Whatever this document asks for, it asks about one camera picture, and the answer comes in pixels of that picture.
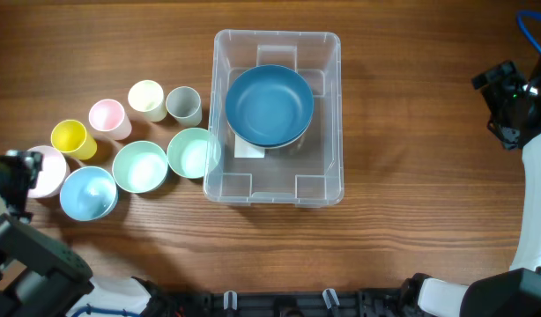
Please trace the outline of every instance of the plastic cup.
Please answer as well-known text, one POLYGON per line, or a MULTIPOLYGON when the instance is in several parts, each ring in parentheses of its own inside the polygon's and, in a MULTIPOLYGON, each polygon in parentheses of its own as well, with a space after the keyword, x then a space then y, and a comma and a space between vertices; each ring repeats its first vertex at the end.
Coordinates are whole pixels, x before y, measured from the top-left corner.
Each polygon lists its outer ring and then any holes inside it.
POLYGON ((76 159, 89 159, 96 153, 96 141, 77 120, 59 122, 51 132, 51 144, 76 159))
POLYGON ((173 137, 167 148, 168 164, 171 169, 181 177, 197 179, 204 177, 208 146, 213 146, 210 151, 211 159, 219 162, 221 150, 215 137, 206 129, 184 129, 173 137))
POLYGON ((77 221, 96 220, 114 209, 118 188, 105 169, 82 167, 67 177, 59 201, 67 216, 77 221))
POLYGON ((128 93, 130 106, 150 122, 159 122, 167 116, 163 107, 163 88, 152 80, 142 80, 133 85, 128 93))
POLYGON ((88 114, 88 121, 93 128, 114 140, 123 140, 131 133, 130 118, 116 100, 95 103, 88 114))
POLYGON ((48 145, 40 145, 28 151, 37 151, 43 154, 41 171, 34 189, 27 192, 30 198, 47 198, 59 194, 61 185, 69 176, 70 169, 63 154, 48 145))
POLYGON ((149 141, 124 146, 112 164, 118 186, 138 194, 158 188, 165 181, 167 170, 167 155, 160 146, 149 141))
POLYGON ((167 96, 167 110, 182 126, 195 127, 202 121, 200 94, 190 87, 178 87, 167 96))

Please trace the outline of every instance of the gray plastic box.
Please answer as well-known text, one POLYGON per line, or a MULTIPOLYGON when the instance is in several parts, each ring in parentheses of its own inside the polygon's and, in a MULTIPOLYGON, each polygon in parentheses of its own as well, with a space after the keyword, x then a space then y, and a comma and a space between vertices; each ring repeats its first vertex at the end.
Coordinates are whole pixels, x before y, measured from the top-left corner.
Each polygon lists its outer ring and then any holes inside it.
POLYGON ((205 196, 241 205, 322 207, 341 201, 345 191, 341 101, 341 42, 334 33, 220 31, 214 41, 208 125, 213 138, 208 158, 221 153, 218 160, 206 160, 205 196), (294 143, 265 150, 264 158, 236 158, 226 95, 241 73, 265 64, 289 67, 306 79, 314 94, 314 116, 294 143))

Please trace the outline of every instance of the table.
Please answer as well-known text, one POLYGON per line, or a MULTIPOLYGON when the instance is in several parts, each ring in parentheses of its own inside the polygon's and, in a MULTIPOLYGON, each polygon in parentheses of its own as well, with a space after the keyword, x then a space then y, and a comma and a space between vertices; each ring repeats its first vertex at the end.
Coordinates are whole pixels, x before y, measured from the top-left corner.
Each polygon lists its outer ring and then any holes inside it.
MULTIPOLYGON (((396 287, 415 272, 468 284, 508 270, 522 220, 521 152, 485 129, 489 111, 470 79, 506 59, 530 72, 537 54, 515 12, 541 4, 65 3, 73 5, 0 6, 1 153, 49 144, 59 121, 87 123, 105 98, 123 103, 135 133, 115 142, 94 131, 99 152, 84 165, 109 167, 138 139, 166 148, 181 127, 142 120, 128 90, 146 78, 166 92, 192 86, 207 119, 221 29, 331 31, 342 46, 340 204, 230 207, 173 174, 150 194, 121 192, 115 211, 92 223, 67 218, 57 198, 30 201, 33 226, 95 275, 170 290, 318 291, 396 287)), ((541 25, 528 27, 541 40, 541 25)))

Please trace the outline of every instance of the light blue bowl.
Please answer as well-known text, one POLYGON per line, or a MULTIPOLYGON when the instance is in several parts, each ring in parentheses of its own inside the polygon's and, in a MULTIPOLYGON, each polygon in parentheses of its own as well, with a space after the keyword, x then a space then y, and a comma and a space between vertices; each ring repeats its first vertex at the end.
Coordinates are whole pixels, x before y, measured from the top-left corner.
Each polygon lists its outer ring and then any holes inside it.
POLYGON ((59 196, 67 216, 77 221, 100 219, 118 202, 118 188, 105 169, 96 166, 79 168, 63 184, 59 196))

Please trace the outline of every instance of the blue cable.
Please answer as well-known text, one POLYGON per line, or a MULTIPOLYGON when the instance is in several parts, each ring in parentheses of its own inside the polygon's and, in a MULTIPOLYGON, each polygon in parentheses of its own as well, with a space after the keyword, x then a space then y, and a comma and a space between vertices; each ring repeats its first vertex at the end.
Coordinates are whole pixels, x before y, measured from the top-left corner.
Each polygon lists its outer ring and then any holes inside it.
POLYGON ((521 29, 521 32, 523 32, 527 40, 529 40, 529 42, 531 42, 533 47, 537 49, 538 53, 541 54, 541 46, 538 45, 537 41, 535 41, 535 38, 533 38, 533 36, 529 33, 529 31, 525 27, 525 24, 523 23, 522 18, 525 18, 525 17, 533 18, 537 21, 541 21, 541 13, 535 12, 535 11, 527 11, 527 10, 517 12, 517 25, 519 26, 519 28, 521 29))
POLYGON ((104 308, 97 308, 92 306, 87 307, 81 307, 79 308, 72 317, 79 317, 83 313, 102 313, 102 314, 109 314, 109 315, 116 315, 116 316, 125 316, 125 317, 141 317, 139 313, 130 313, 126 312, 125 310, 114 310, 114 309, 104 309, 104 308))

